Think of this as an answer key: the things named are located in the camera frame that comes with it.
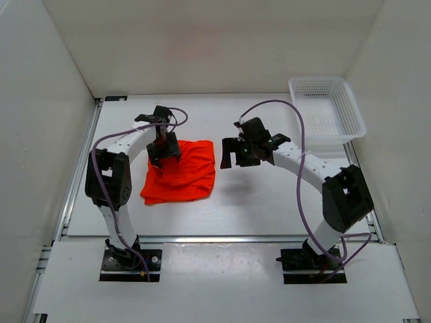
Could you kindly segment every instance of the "purple cable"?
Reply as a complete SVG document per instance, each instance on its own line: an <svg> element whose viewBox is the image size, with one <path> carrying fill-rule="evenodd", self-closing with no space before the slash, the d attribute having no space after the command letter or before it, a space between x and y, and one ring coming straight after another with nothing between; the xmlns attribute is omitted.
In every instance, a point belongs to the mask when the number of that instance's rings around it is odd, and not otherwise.
<svg viewBox="0 0 431 323"><path fill-rule="evenodd" d="M343 262L346 258L347 258L347 246L345 244L345 240L343 237L341 237L341 243L343 245L343 256L341 258L339 257L335 257L332 254L330 254L317 240L316 236L313 234L313 232L311 231L310 226L308 225L308 222L306 220L305 214L304 214L304 210L302 209L302 203L301 203L301 179L302 179L302 172L304 170L304 164L305 164L305 126L304 126L304 120L302 119L301 113L299 112L299 110L290 102L285 101L285 100L265 100L262 102L259 102L258 104L255 104L254 106L252 106L251 108L249 108L246 112L244 112L243 114L241 114L240 116L240 121L241 119L247 114L249 113L251 110L253 110L254 108L261 106L262 104L266 104L266 103L282 103L282 104L287 104L288 106L290 106L296 113L296 115L299 118L300 124L301 124L301 162L300 162L300 166L299 166L299 170L298 170L298 177L296 180L296 202L298 203L298 210L299 210L299 214L301 216L301 220L302 223L304 224L305 230L307 231L308 235L310 236L311 240L316 244L316 246L321 250L321 252L328 257L329 259L341 263ZM357 234L360 236L364 236L364 235L368 235L367 233L364 234ZM350 234L350 235L345 235L345 237L350 238L353 236L357 236L354 234ZM367 243L370 241L371 239L371 234L369 234L370 237L367 241L364 242L364 244L361 246L361 248L359 248L350 258L349 260L345 263L345 264L341 264L339 268L337 268L336 271L334 271L329 277L332 277L337 271L341 270L354 256L356 256L366 245Z"/></svg>
<svg viewBox="0 0 431 323"><path fill-rule="evenodd" d="M111 135L107 135L104 136L102 138L99 138L93 145L92 148L92 162L93 162L93 167L94 167L94 171L96 173L96 177L97 177L97 181L99 182L100 188L102 189L104 198L106 199L106 202L108 203L109 209L112 213L112 218L114 219L114 226L115 226L115 233L117 234L120 242L124 245L124 247L126 247L126 249L128 249L128 251L132 252L134 255L136 255L137 257L139 257L139 260L142 262L143 264L143 269L145 270L147 276L148 276L148 281L150 281L150 271L148 269L147 263L145 262L145 259L143 259L143 256L138 253L136 250L132 249L124 240L124 238L121 235L120 229L119 229L119 223L118 223L118 219L117 219L117 214L115 213L115 208L114 205L109 197L108 191L106 189L105 184L103 183L103 179L102 179L102 175L100 174L99 171L99 166L97 164L97 160L96 160L96 148L97 146L104 140L107 140L109 138L113 138L113 137L118 137L118 136L123 136L123 135L128 135L129 133L134 133L135 131L139 131L139 130L144 130L150 127L157 127L157 126L180 126L184 123L186 123L189 119L189 115L182 109L179 108L169 108L170 110L176 110L176 111L180 111L185 115L185 119L183 121L181 121L180 123L174 124L174 123L151 123L151 124L146 124L144 126L141 127L137 127L137 128L133 128L130 130L126 130L126 131L122 131L120 133L113 133Z"/></svg>

